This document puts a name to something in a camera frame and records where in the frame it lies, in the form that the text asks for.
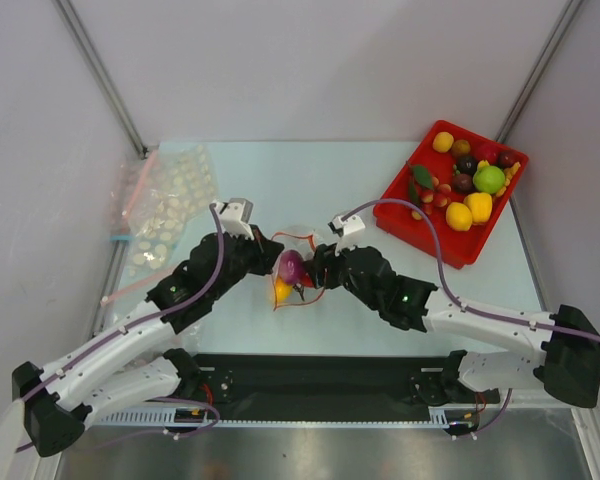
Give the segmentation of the orange yellow mango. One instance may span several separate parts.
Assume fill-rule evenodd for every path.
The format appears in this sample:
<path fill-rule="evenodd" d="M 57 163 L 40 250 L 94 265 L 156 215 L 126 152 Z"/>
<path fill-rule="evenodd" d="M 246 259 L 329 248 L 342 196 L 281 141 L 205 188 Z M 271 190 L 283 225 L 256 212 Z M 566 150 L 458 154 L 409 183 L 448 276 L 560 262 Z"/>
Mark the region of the orange yellow mango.
<path fill-rule="evenodd" d="M 293 292 L 293 286 L 277 278 L 274 283 L 274 299 L 277 303 L 284 303 Z"/>

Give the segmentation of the clear zip bag orange zipper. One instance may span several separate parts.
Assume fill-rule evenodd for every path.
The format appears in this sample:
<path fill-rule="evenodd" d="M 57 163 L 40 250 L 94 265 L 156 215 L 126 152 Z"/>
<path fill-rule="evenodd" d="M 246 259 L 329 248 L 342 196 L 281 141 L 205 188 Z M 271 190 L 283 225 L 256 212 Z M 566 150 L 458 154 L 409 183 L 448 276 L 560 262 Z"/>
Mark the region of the clear zip bag orange zipper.
<path fill-rule="evenodd" d="M 312 259 L 316 248 L 321 244 L 326 244 L 326 233 L 306 225 L 291 225 L 276 231 L 272 240 L 280 242 L 286 250 L 298 251 L 307 262 Z M 278 276 L 279 258 L 270 274 L 268 299 L 270 300 L 273 310 L 280 310 L 288 307 L 304 307 L 316 303 L 324 295 L 323 288 L 306 288 L 302 285 L 295 284 L 293 292 L 284 303 L 277 303 L 274 299 L 274 283 Z"/>

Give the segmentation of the purple onion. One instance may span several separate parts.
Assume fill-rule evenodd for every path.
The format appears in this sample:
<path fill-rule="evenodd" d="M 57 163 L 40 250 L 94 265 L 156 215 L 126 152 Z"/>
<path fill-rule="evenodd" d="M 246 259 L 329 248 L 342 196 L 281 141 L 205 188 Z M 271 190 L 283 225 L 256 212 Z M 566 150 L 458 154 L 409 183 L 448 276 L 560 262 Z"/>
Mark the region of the purple onion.
<path fill-rule="evenodd" d="M 305 274 L 304 259 L 296 250 L 286 250 L 279 258 L 278 276 L 288 285 L 300 282 Z"/>

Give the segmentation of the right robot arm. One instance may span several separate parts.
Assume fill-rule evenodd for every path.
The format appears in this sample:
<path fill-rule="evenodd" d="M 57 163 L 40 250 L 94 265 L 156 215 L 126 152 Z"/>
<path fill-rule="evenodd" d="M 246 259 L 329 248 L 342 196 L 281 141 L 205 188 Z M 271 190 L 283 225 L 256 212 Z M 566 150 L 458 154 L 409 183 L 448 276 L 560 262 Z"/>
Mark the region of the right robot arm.
<path fill-rule="evenodd" d="M 576 307 L 562 305 L 551 313 L 471 306 L 444 286 L 396 273 L 373 247 L 338 251 L 321 245 L 304 265 L 315 287 L 344 288 L 394 328 L 498 347 L 494 354 L 449 355 L 441 388 L 453 401 L 475 391 L 542 388 L 571 406 L 598 403 L 600 336 Z"/>

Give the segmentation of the red chili pepper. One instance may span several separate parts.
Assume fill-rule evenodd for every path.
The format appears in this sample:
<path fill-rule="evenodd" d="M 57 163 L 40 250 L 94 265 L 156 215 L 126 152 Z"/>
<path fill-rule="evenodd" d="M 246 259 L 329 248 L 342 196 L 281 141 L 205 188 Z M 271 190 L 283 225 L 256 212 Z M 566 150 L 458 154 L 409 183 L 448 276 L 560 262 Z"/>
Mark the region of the red chili pepper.
<path fill-rule="evenodd" d="M 305 273 L 305 274 L 304 274 L 304 275 L 303 275 L 303 276 L 300 278 L 300 280 L 298 281 L 298 283 L 299 283 L 300 285 L 302 285 L 303 287 L 306 287 L 306 288 L 313 288 L 313 289 L 315 289 L 315 284 L 314 284 L 314 282 L 312 281 L 311 277 L 310 277 L 310 276 L 309 276 L 307 273 Z"/>

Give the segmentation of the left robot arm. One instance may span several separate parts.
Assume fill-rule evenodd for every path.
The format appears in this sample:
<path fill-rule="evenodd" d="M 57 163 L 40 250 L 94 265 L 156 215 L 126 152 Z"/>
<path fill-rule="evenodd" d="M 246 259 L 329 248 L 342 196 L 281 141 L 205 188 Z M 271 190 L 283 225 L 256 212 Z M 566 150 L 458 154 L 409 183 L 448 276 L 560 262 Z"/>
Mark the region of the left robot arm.
<path fill-rule="evenodd" d="M 12 395 L 24 403 L 29 447 L 50 457 L 116 410 L 172 395 L 179 400 L 194 397 L 200 376 L 195 361 L 182 349 L 170 349 L 146 367 L 127 373 L 121 369 L 208 315 L 246 276 L 272 273 L 284 247 L 258 228 L 252 232 L 206 235 L 124 321 L 42 367 L 30 361 L 16 367 Z"/>

